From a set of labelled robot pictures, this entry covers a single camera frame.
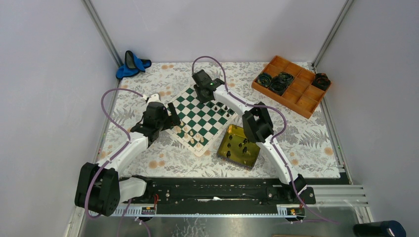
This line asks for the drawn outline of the dark cylinder bottom right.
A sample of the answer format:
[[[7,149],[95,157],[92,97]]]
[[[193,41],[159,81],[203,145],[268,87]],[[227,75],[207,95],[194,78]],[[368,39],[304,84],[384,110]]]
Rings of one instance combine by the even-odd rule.
[[[356,224],[353,232],[357,237],[406,237],[403,226],[394,220]]]

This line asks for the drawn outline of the blue black cloth glove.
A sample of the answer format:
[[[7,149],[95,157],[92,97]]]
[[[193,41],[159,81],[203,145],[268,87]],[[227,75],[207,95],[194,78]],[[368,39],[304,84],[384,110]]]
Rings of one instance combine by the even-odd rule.
[[[139,73],[146,72],[146,69],[151,66],[151,60],[140,59],[132,51],[127,50],[125,52],[125,62],[118,68],[116,78],[122,80],[123,78],[133,77]]]

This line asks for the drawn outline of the black tape roll right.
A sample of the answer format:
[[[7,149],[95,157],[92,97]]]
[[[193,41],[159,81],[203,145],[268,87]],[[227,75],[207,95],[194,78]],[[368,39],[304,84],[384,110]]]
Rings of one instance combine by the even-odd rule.
[[[315,78],[311,85],[322,91],[327,91],[331,83],[332,82],[325,73],[317,73],[315,74]]]

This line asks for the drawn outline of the aluminium frame post left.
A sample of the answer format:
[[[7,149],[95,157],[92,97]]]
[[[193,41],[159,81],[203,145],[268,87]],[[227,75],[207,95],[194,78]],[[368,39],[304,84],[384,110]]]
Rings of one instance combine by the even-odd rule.
[[[109,35],[106,30],[105,25],[103,24],[93,2],[91,0],[81,0],[82,4],[84,5],[88,15],[90,16],[93,24],[95,25],[98,33],[100,34],[102,41],[104,42],[106,48],[108,49],[111,57],[113,58],[114,62],[118,67],[120,67],[123,62],[122,59]]]

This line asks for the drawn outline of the aluminium frame post right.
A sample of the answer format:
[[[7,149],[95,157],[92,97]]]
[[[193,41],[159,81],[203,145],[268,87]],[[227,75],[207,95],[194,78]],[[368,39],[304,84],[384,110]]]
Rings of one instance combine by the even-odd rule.
[[[336,33],[338,32],[341,24],[343,23],[344,19],[346,18],[347,14],[349,13],[350,9],[352,8],[353,4],[356,0],[346,0],[342,9],[340,10],[337,18],[335,19],[329,33],[325,41],[323,42],[319,52],[317,53],[316,57],[314,58],[313,62],[311,63],[312,69],[316,72],[317,67],[320,64],[324,54],[326,53],[327,49],[329,48],[330,44],[332,43],[333,39],[335,38]]]

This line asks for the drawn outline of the yellow metal tray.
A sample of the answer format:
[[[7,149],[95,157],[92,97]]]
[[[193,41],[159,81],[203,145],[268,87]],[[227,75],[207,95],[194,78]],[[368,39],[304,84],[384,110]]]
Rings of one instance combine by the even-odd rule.
[[[231,124],[217,150],[217,156],[247,170],[252,170],[259,156],[260,147],[250,142],[242,127]]]

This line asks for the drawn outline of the black tape roll middle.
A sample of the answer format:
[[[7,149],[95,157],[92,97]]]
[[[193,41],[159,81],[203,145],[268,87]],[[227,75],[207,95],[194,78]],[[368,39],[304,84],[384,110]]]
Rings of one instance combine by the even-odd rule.
[[[275,94],[282,96],[293,80],[294,76],[286,72],[281,72],[272,78],[268,88]]]

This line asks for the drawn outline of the black tape roll left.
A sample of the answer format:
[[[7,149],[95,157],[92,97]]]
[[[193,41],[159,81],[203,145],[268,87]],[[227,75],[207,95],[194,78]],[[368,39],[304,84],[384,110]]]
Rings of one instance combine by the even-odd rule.
[[[256,78],[256,82],[265,88],[268,88],[270,86],[271,80],[272,77],[268,73],[261,73]]]

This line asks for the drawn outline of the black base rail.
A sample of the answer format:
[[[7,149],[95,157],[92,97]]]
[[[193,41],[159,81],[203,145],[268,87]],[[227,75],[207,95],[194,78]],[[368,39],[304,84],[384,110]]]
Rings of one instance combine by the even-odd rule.
[[[296,197],[275,178],[147,178],[147,188],[133,204],[149,204],[159,215],[276,214],[278,205],[315,204],[313,188]]]

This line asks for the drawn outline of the floral patterned tablecloth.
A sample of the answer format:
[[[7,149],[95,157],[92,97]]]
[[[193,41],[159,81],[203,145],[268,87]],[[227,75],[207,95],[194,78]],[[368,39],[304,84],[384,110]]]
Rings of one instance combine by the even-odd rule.
[[[280,147],[293,167],[304,178],[340,178],[326,119],[320,107],[311,118],[304,118],[251,87],[252,80],[265,63],[211,62],[156,63],[144,73],[123,79],[121,91],[111,112],[114,123],[108,126],[98,159],[110,157],[140,119],[146,103],[140,94],[158,93],[163,103],[172,102],[181,125],[159,134],[158,139],[124,171],[125,176],[140,174],[153,177],[275,177],[275,168],[260,154],[248,169],[224,161],[217,150],[227,127],[240,126],[241,117],[222,105],[200,104],[196,100],[191,74],[200,69],[212,78],[227,76],[230,91],[252,102],[263,102],[277,109],[270,111]]]

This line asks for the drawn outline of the aluminium frame post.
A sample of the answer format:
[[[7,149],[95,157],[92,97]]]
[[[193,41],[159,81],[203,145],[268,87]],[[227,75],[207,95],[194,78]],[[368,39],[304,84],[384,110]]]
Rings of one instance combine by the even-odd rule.
[[[316,72],[317,67],[320,64],[324,54],[326,53],[327,49],[329,48],[330,44],[332,43],[333,39],[335,38],[336,33],[338,32],[341,24],[343,23],[344,19],[346,18],[347,14],[349,13],[350,9],[352,8],[353,4],[356,0],[346,0],[342,9],[340,10],[337,18],[335,19],[329,33],[325,41],[323,42],[319,52],[317,53],[316,57],[314,58],[313,62],[311,63],[312,69]]]
[[[122,59],[109,35],[106,30],[105,25],[103,24],[93,2],[91,0],[81,0],[82,4],[84,5],[88,15],[90,16],[93,24],[95,25],[98,33],[100,34],[102,41],[104,42],[106,48],[108,49],[111,57],[113,58],[114,62],[118,67],[120,67],[123,62]]]

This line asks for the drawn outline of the orange compartment organizer box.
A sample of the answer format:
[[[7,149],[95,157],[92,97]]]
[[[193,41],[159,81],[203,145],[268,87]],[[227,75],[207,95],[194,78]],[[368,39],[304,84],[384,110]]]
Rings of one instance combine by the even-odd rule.
[[[259,85],[256,78],[253,80],[251,87],[297,114],[307,119],[310,118],[327,91],[322,91],[311,85],[315,78],[314,72],[280,56],[275,56],[261,71],[261,73],[268,73],[272,78],[281,72],[294,76],[293,82],[282,96]]]

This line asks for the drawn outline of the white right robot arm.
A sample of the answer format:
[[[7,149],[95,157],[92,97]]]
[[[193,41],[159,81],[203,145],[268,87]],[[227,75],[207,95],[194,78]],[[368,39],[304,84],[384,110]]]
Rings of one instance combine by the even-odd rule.
[[[303,197],[307,183],[287,159],[274,137],[273,122],[268,112],[272,107],[262,102],[253,104],[228,91],[225,82],[212,80],[204,71],[192,74],[194,89],[200,102],[215,101],[226,105],[242,117],[243,129],[248,141],[257,144],[274,165],[280,182],[285,185],[284,199],[296,203]]]

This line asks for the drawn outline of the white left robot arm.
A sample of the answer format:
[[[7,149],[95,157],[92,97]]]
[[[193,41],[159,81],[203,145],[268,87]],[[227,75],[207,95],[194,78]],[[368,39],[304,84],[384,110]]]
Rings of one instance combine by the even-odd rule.
[[[162,131],[180,125],[173,103],[164,105],[158,94],[147,98],[142,121],[127,133],[127,140],[105,159],[85,163],[80,170],[75,205],[85,211],[110,216],[118,205],[132,198],[147,203],[153,198],[151,180],[140,176],[122,177],[124,170],[155,142]]]

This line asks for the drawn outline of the green white chess board mat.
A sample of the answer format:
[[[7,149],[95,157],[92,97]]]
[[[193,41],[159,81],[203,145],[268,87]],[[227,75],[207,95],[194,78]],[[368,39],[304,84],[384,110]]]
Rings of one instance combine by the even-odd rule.
[[[171,103],[181,124],[167,132],[197,156],[203,155],[237,117],[237,113],[221,102],[200,103],[192,86],[185,88]]]

